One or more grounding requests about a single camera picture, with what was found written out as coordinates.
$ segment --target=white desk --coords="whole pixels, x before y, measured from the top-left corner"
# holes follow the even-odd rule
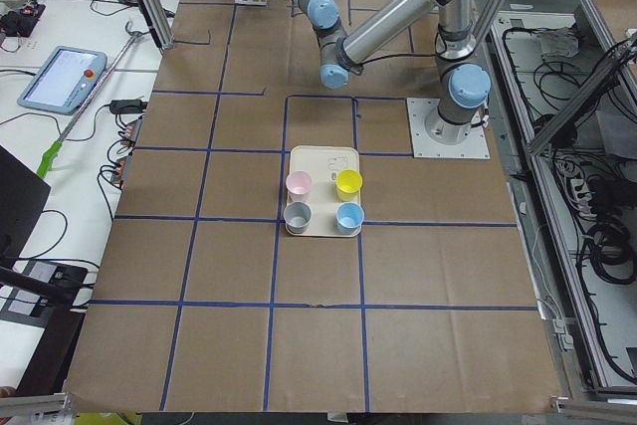
[[[91,11],[90,2],[79,0],[40,0],[47,6],[39,25],[15,54],[0,51],[0,65],[4,67],[39,68],[59,45],[105,52],[112,59],[127,40],[124,25],[132,21],[133,30],[145,32],[145,21],[139,9],[130,8],[110,17]],[[179,0],[161,0],[165,9],[175,11]],[[122,6],[96,4],[101,12],[113,12]],[[12,50],[16,39],[7,39],[5,48]],[[152,39],[144,37],[134,53],[127,54],[118,70],[156,72],[161,54]]]
[[[22,68],[35,72],[58,45],[102,51],[112,61],[128,38],[123,29],[126,21],[132,20],[133,29],[146,30],[145,22],[136,8],[112,17],[103,17],[89,9],[89,2],[42,1],[47,4],[42,24],[36,27],[31,38],[25,39],[17,53],[0,52],[0,68]],[[162,4],[174,11],[178,1],[162,0]],[[100,4],[99,8],[109,11],[117,6]],[[9,39],[5,44],[9,49],[12,47],[11,41]],[[142,98],[147,101],[160,61],[161,55],[149,36],[137,41],[118,64],[117,71],[93,100],[70,137],[89,136],[93,130],[95,112],[113,99]],[[0,122],[24,112],[37,112],[16,103],[30,79],[26,75],[0,74]],[[61,128],[71,118],[66,115],[54,116]],[[52,171],[45,178],[51,185],[46,209],[64,212],[69,219],[69,229],[64,240],[47,257],[79,258],[100,263],[110,230],[110,219],[96,176],[100,166],[106,163],[106,149],[117,140],[116,132],[113,115],[105,108],[98,115],[97,131],[92,139],[64,143]],[[42,153],[57,137],[55,123],[44,117],[26,116],[0,126],[0,144],[34,171]],[[108,185],[105,185],[105,192],[114,211],[118,192]],[[30,256],[48,249],[60,237],[63,226],[58,215],[42,215],[22,255]],[[22,267],[24,264],[18,264],[16,269]],[[96,277],[93,268],[88,268],[91,273],[85,280],[87,284],[94,282]],[[1,295],[7,294],[7,288],[3,288]],[[88,297],[88,291],[81,291],[76,304]],[[42,331],[37,327],[0,321],[0,356],[3,357],[0,361],[0,385],[18,385]]]

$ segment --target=blue cup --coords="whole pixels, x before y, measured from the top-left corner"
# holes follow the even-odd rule
[[[343,203],[336,210],[336,225],[343,235],[355,234],[365,219],[365,213],[356,203]]]

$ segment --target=brown paper surface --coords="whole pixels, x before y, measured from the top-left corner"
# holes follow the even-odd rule
[[[336,0],[360,25],[386,0]],[[80,411],[543,412],[560,393],[489,132],[488,161],[411,157],[431,59],[339,92],[290,2],[182,0],[66,390]],[[425,17],[377,55],[433,51]],[[355,147],[352,239],[280,224],[289,152]]]

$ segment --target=tablet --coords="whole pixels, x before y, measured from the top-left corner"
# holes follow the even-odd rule
[[[89,95],[106,68],[106,54],[57,47],[18,98],[18,105],[70,114]]]

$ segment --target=tray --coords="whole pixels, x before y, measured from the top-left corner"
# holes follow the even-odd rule
[[[312,177],[313,188],[308,196],[312,220],[308,229],[293,236],[351,238],[360,232],[344,235],[336,226],[336,210],[343,204],[336,195],[336,177],[344,169],[360,171],[358,151],[348,147],[296,146],[290,154],[290,171],[305,171]],[[360,192],[352,203],[360,204]]]

